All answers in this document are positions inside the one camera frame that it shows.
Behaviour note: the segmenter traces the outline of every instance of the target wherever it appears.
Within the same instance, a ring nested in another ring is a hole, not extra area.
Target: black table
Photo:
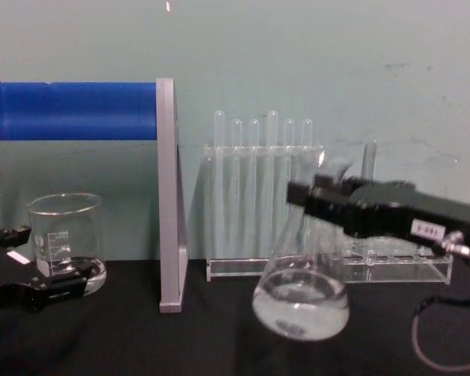
[[[190,262],[180,314],[158,312],[158,262],[108,262],[105,286],[88,298],[38,314],[0,311],[0,375],[439,374],[413,354],[414,307],[435,293],[470,297],[470,267],[461,261],[450,286],[349,285],[346,328],[297,343],[255,318],[257,279],[206,282],[204,267]],[[470,361],[470,312],[441,308],[421,318],[423,350],[441,362]]]

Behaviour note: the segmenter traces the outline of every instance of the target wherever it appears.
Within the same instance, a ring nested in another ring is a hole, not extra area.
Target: wall stain
[[[430,143],[426,139],[416,137],[415,135],[410,135],[410,144],[411,145],[425,145],[431,148]]]
[[[399,77],[408,67],[410,67],[410,63],[387,63],[385,64],[385,69],[393,77]]]
[[[424,166],[444,167],[451,168],[456,165],[461,159],[460,154],[444,153],[436,150],[437,155],[427,157],[423,161]]]
[[[359,146],[359,145],[365,145],[367,142],[366,141],[355,141],[351,139],[343,139],[343,138],[335,138],[333,139],[334,143],[338,143],[343,146]]]

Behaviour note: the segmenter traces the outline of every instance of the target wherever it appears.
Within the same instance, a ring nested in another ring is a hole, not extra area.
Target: white sticker
[[[446,227],[421,221],[420,219],[413,219],[410,233],[430,240],[442,240],[446,233]]]
[[[49,263],[47,261],[41,260],[37,258],[37,269],[42,273],[44,276],[49,276]]]
[[[26,264],[29,264],[30,263],[30,260],[28,260],[26,257],[24,257],[23,255],[17,253],[16,251],[11,251],[11,252],[7,252],[7,255],[9,257],[12,257],[13,259],[15,259],[17,262],[20,262],[21,264],[23,265],[26,265]]]

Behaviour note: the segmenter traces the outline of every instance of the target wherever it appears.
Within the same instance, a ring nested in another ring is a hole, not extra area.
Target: erlenmeyer flask
[[[350,166],[329,161],[338,181]],[[337,334],[349,318],[342,275],[342,229],[290,204],[289,220],[252,299],[259,320],[287,338],[317,341]]]

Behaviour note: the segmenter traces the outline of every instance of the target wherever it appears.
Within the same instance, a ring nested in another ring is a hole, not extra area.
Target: blue roller
[[[0,82],[0,140],[155,140],[154,83]]]

